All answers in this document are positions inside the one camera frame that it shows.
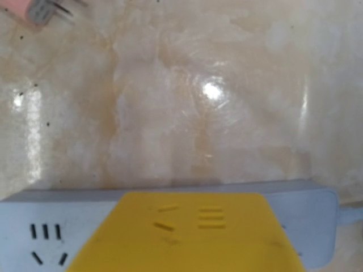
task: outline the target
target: power strip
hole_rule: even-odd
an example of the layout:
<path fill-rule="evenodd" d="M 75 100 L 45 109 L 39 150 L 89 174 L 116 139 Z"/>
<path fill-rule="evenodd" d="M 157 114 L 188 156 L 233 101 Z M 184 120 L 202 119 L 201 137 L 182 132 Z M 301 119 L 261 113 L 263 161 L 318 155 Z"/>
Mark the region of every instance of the power strip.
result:
<path fill-rule="evenodd" d="M 328 264 L 334 255 L 338 197 L 333 190 L 311 181 L 149 191 L 261 193 L 307 269 Z M 0 271 L 65 271 L 127 192 L 129 190 L 25 191 L 0 202 Z"/>

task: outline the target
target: marble surface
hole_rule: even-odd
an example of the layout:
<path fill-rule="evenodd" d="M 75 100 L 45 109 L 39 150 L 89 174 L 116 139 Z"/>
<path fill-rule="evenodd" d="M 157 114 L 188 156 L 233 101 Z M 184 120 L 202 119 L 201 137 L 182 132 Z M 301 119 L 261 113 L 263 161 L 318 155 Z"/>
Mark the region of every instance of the marble surface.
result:
<path fill-rule="evenodd" d="M 0 197 L 313 178 L 363 200 L 360 0 L 65 1 L 0 12 Z M 333 263 L 363 271 L 362 224 Z"/>

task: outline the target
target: pink charger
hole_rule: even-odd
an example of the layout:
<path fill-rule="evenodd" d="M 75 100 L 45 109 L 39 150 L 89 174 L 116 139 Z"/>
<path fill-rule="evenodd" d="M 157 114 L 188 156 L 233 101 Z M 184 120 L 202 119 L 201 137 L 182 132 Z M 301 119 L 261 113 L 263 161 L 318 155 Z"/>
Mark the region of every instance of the pink charger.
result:
<path fill-rule="evenodd" d="M 56 9 L 71 15 L 69 10 L 60 5 L 61 2 L 62 0 L 0 0 L 0 6 L 28 23 L 44 26 Z"/>

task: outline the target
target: black slot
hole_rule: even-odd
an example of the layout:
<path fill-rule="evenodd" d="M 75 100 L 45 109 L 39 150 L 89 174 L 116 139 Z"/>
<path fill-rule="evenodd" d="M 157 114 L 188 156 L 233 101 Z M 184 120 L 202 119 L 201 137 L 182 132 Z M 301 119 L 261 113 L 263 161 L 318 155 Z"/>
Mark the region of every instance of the black slot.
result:
<path fill-rule="evenodd" d="M 67 253 L 63 253 L 61 259 L 59 260 L 59 265 L 60 266 L 63 266 L 64 265 L 64 263 L 66 262 L 67 257 L 68 257 L 68 254 Z"/>
<path fill-rule="evenodd" d="M 49 233 L 48 233 L 48 226 L 46 224 L 43 224 L 43 234 L 44 234 L 44 239 L 49 239 Z"/>
<path fill-rule="evenodd" d="M 34 260 L 38 263 L 38 265 L 42 265 L 43 261 L 40 259 L 40 257 L 38 256 L 38 254 L 36 254 L 35 252 L 32 252 L 32 256 L 34 258 Z"/>
<path fill-rule="evenodd" d="M 59 226 L 59 224 L 56 224 L 56 235 L 57 235 L 57 240 L 62 240 L 61 226 Z"/>
<path fill-rule="evenodd" d="M 36 239 L 36 229 L 35 229 L 35 225 L 31 224 L 30 225 L 30 233 L 32 235 L 32 238 L 35 240 Z"/>

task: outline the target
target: beige marble tile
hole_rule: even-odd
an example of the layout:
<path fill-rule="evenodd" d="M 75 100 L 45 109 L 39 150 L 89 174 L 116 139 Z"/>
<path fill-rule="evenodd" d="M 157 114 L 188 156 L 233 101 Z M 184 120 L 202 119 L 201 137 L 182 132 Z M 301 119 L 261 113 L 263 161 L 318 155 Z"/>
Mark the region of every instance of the beige marble tile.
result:
<path fill-rule="evenodd" d="M 0 197 L 314 178 L 363 200 L 359 0 L 65 1 L 0 13 Z M 363 271 L 361 225 L 323 271 Z"/>

